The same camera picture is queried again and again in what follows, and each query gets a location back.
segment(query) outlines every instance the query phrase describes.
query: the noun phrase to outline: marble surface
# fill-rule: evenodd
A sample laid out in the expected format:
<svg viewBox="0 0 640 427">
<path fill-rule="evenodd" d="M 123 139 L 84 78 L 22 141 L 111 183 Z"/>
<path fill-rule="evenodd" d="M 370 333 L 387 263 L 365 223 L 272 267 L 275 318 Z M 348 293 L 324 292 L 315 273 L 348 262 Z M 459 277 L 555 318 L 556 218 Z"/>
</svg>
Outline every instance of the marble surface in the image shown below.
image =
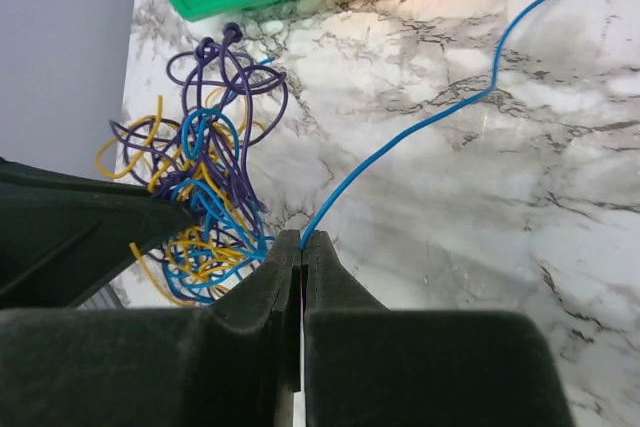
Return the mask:
<svg viewBox="0 0 640 427">
<path fill-rule="evenodd" d="M 286 0 L 190 24 L 136 0 L 123 117 L 159 93 L 179 117 L 166 60 L 238 22 L 292 91 L 252 179 L 272 233 L 302 229 L 377 147 L 485 88 L 530 1 Z M 533 318 L 581 427 L 640 425 L 638 25 L 638 0 L 545 4 L 508 42 L 494 94 L 400 144 L 320 225 L 390 307 Z M 258 118 L 274 115 L 263 102 Z M 131 307 L 165 303 L 136 267 L 114 285 Z"/>
</svg>

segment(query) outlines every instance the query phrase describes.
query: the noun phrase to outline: gray veining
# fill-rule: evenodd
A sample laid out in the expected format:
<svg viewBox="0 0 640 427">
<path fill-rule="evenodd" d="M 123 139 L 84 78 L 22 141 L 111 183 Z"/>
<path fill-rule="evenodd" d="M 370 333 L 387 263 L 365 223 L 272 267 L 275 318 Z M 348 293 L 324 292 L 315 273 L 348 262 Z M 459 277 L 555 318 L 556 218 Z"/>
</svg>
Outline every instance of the gray veining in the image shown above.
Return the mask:
<svg viewBox="0 0 640 427">
<path fill-rule="evenodd" d="M 285 0 L 190 24 L 166 0 L 136 0 L 123 115 L 153 112 L 161 93 L 179 117 L 166 60 L 238 22 L 292 93 L 252 179 L 272 232 L 302 229 L 376 148 L 484 89 L 531 1 Z M 400 144 L 321 223 L 391 307 L 532 317 L 581 427 L 640 424 L 638 25 L 637 0 L 543 5 L 508 42 L 491 96 Z M 258 119 L 275 109 L 265 99 Z M 131 306 L 164 305 L 135 268 L 116 285 Z"/>
</svg>

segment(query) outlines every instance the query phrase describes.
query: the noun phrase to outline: marble countertop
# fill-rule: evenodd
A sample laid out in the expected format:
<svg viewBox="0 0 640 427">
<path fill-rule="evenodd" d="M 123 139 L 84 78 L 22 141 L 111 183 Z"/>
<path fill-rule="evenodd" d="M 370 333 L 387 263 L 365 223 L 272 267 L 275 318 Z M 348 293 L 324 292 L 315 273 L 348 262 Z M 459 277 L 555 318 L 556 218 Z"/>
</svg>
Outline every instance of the marble countertop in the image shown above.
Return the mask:
<svg viewBox="0 0 640 427">
<path fill-rule="evenodd" d="M 153 113 L 157 94 L 179 117 L 166 61 L 237 22 L 243 48 L 288 74 L 285 118 L 249 162 L 271 232 L 302 229 L 384 142 L 484 89 L 531 1 L 286 0 L 187 23 L 136 0 L 123 117 Z M 508 42 L 494 94 L 400 144 L 320 224 L 389 307 L 534 319 L 581 427 L 640 422 L 638 25 L 638 0 L 545 4 Z M 135 266 L 114 285 L 131 307 L 165 305 Z"/>
</svg>

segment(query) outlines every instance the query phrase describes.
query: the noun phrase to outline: blue wire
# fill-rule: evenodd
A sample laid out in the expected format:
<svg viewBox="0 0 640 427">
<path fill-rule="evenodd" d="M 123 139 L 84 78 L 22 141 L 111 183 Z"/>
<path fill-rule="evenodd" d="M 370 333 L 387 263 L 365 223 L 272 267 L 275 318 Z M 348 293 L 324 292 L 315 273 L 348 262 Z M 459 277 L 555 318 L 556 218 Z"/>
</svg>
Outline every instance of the blue wire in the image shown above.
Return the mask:
<svg viewBox="0 0 640 427">
<path fill-rule="evenodd" d="M 197 192 L 192 197 L 192 201 L 191 201 L 192 202 L 192 206 L 194 205 L 194 199 L 195 199 L 196 201 L 199 201 L 200 205 L 202 205 L 204 207 L 204 209 L 209 214 L 211 214 L 216 220 L 218 220 L 218 221 L 220 221 L 220 222 L 222 222 L 222 223 L 224 223 L 226 225 L 232 225 L 237 230 L 243 230 L 242 227 L 240 227 L 233 220 L 233 217 L 231 217 L 231 215 L 224 208 L 224 204 L 222 203 L 220 198 L 216 195 L 216 193 L 213 191 L 213 189 L 211 189 L 211 187 L 209 187 L 207 184 L 205 184 L 204 182 L 202 182 L 200 180 L 185 179 L 182 182 L 180 182 L 178 185 L 175 186 L 175 189 L 171 193 L 171 200 L 176 200 L 178 195 L 180 194 L 180 191 L 182 190 L 182 188 L 187 186 L 187 185 L 194 185 L 194 186 L 200 188 L 201 190 L 203 190 L 205 193 L 207 193 L 209 195 L 209 197 L 211 198 L 211 200 L 213 201 L 213 203 L 215 204 L 216 208 L 218 209 L 218 212 L 215 212 L 215 211 L 212 210 L 211 205 L 209 205 L 209 203 L 205 201 L 204 197 L 202 197 L 202 194 L 200 192 Z"/>
<path fill-rule="evenodd" d="M 215 280 L 211 280 L 209 282 L 200 282 L 197 285 L 194 285 L 193 287 L 204 288 L 204 287 L 213 287 L 214 285 L 221 284 L 222 282 L 227 280 L 229 277 L 232 277 L 233 275 L 235 275 L 238 270 L 240 270 L 243 267 L 246 267 L 251 262 L 253 262 L 253 259 L 247 259 L 239 263 L 238 265 L 234 266 L 232 269 L 227 270 L 224 273 L 224 275 L 220 276 L 219 278 Z"/>
<path fill-rule="evenodd" d="M 262 59 L 260 62 L 258 62 L 258 65 L 267 65 L 273 62 L 274 60 L 276 60 L 275 57 L 267 57 L 266 59 Z M 236 85 L 242 85 L 242 80 L 238 80 L 236 82 Z M 238 97 L 238 94 L 236 94 L 235 92 L 227 88 L 227 91 L 225 92 L 224 97 L 222 98 L 222 101 L 220 101 L 220 103 L 222 105 L 230 104 L 236 99 L 236 97 Z"/>
<path fill-rule="evenodd" d="M 202 144 L 204 143 L 204 131 L 207 128 L 207 119 L 209 117 L 221 118 L 229 130 L 231 130 L 231 135 L 233 137 L 233 145 L 234 145 L 234 155 L 236 158 L 240 156 L 240 139 L 238 137 L 238 132 L 233 126 L 233 122 L 229 120 L 226 115 L 223 115 L 218 109 L 217 106 L 212 107 L 211 109 L 196 109 L 191 112 L 184 121 L 184 125 L 182 127 L 182 132 L 180 133 L 180 139 L 182 141 L 182 152 L 185 157 L 189 160 L 196 160 L 200 150 L 202 149 Z M 193 146 L 193 150 L 189 147 L 189 142 L 187 142 L 187 138 L 189 137 L 189 129 L 191 128 L 191 123 L 193 122 L 194 117 L 201 115 L 200 123 L 198 124 L 198 135 L 196 136 L 196 143 Z"/>
<path fill-rule="evenodd" d="M 391 139 L 387 144 L 385 144 L 381 149 L 376 151 L 373 155 L 371 155 L 368 159 L 366 159 L 358 167 L 356 167 L 355 170 L 353 172 L 351 172 L 347 176 L 347 178 L 342 181 L 342 183 L 336 188 L 336 190 L 333 191 L 333 193 L 329 196 L 327 201 L 322 205 L 322 207 L 320 208 L 318 213 L 313 217 L 313 219 L 311 219 L 311 222 L 309 223 L 308 227 L 305 229 L 304 235 L 302 236 L 302 239 L 300 240 L 300 249 L 304 249 L 305 248 L 305 246 L 307 245 L 307 242 L 309 241 L 309 238 L 311 237 L 311 234 L 313 233 L 315 228 L 318 226 L 318 224 L 320 223 L 322 218 L 326 215 L 327 211 L 331 208 L 331 206 L 335 203 L 335 201 L 338 200 L 338 197 L 340 197 L 340 195 L 342 195 L 342 193 L 346 190 L 346 188 L 349 187 L 349 185 L 351 185 L 351 183 L 354 180 L 356 180 L 358 178 L 358 176 L 360 174 L 362 174 L 362 172 L 364 172 L 371 164 L 373 164 L 376 160 L 378 160 L 384 154 L 389 152 L 392 148 L 394 148 L 402 140 L 404 140 L 407 137 L 409 137 L 411 134 L 417 132 L 420 129 L 423 129 L 424 127 L 426 127 L 428 125 L 434 124 L 434 123 L 438 122 L 439 120 L 442 120 L 442 119 L 444 119 L 446 117 L 449 117 L 451 114 L 457 112 L 458 110 L 466 107 L 469 104 L 473 104 L 474 102 L 477 102 L 478 100 L 486 97 L 491 92 L 493 92 L 493 90 L 496 88 L 496 84 L 498 82 L 498 71 L 499 71 L 499 68 L 500 68 L 500 56 L 502 54 L 502 50 L 504 49 L 504 44 L 507 41 L 507 38 L 509 37 L 509 35 L 513 31 L 513 29 L 520 23 L 520 21 L 529 12 L 531 12 L 533 9 L 535 9 L 536 7 L 538 7 L 540 4 L 542 4 L 545 1 L 547 1 L 547 0 L 535 0 L 534 2 L 529 4 L 529 6 L 527 8 L 525 8 L 520 14 L 518 14 L 518 16 L 513 20 L 513 22 L 511 22 L 511 24 L 509 24 L 509 26 L 507 27 L 507 30 L 505 30 L 504 34 L 502 35 L 502 38 L 500 39 L 500 42 L 498 42 L 498 46 L 496 47 L 496 53 L 495 53 L 495 57 L 493 59 L 493 69 L 492 69 L 492 72 L 491 72 L 491 82 L 489 83 L 489 87 L 487 87 L 482 92 L 479 92 L 479 93 L 469 97 L 468 99 L 465 99 L 462 102 L 459 102 L 459 103 L 455 104 L 454 106 L 449 107 L 448 109 L 440 112 L 439 114 L 432 115 L 428 119 L 420 121 L 417 124 L 415 124 L 415 125 L 409 127 L 408 129 L 402 131 L 401 133 L 396 135 L 393 139 Z"/>
<path fill-rule="evenodd" d="M 183 300 L 183 301 L 193 301 L 194 299 L 191 297 L 187 297 L 186 295 L 184 295 L 182 292 L 180 292 L 180 289 L 176 287 L 176 285 L 173 282 L 173 279 L 178 278 L 178 276 L 176 274 L 174 274 L 173 272 L 171 272 L 171 270 L 169 269 L 169 265 L 167 262 L 163 262 L 162 264 L 162 273 L 164 274 L 165 280 L 167 282 L 167 285 L 169 286 L 169 290 L 171 291 L 171 294 L 176 297 L 179 300 Z M 205 304 L 211 304 L 213 301 L 212 299 L 208 298 L 208 297 L 203 297 L 203 296 L 199 296 L 197 294 L 195 294 L 194 296 L 197 297 L 198 302 L 202 302 Z"/>
</svg>

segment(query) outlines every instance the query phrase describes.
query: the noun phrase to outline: tangled wire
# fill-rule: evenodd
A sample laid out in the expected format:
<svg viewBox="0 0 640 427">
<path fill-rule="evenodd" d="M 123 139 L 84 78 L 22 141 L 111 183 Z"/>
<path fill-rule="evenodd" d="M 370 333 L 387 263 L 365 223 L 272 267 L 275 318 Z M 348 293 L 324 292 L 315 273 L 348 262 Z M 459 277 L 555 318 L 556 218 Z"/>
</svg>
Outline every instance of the tangled wire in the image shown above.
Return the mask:
<svg viewBox="0 0 640 427">
<path fill-rule="evenodd" d="M 154 197 L 185 202 L 193 212 L 196 221 L 191 228 L 148 254 L 158 263 L 168 292 L 137 246 L 131 245 L 154 285 L 178 305 L 214 302 L 264 260 L 273 240 L 265 233 L 261 217 L 265 207 L 251 184 L 247 158 L 249 147 L 262 141 L 284 115 L 286 76 L 266 65 L 272 59 L 256 63 L 248 54 L 230 50 L 242 39 L 237 24 L 227 24 L 222 33 L 220 43 L 205 37 L 195 50 L 177 54 L 167 63 L 167 76 L 182 88 L 182 122 L 162 116 L 159 97 L 155 115 L 128 126 L 111 121 L 114 139 L 96 155 L 105 176 L 131 176 Z M 184 80 L 173 74 L 182 59 L 195 61 Z M 278 88 L 280 109 L 265 127 L 254 118 L 255 96 Z M 190 103 L 194 92 L 195 102 Z M 238 100 L 244 103 L 244 115 L 236 127 L 229 106 Z M 100 159 L 116 143 L 125 167 L 111 173 Z"/>
</svg>

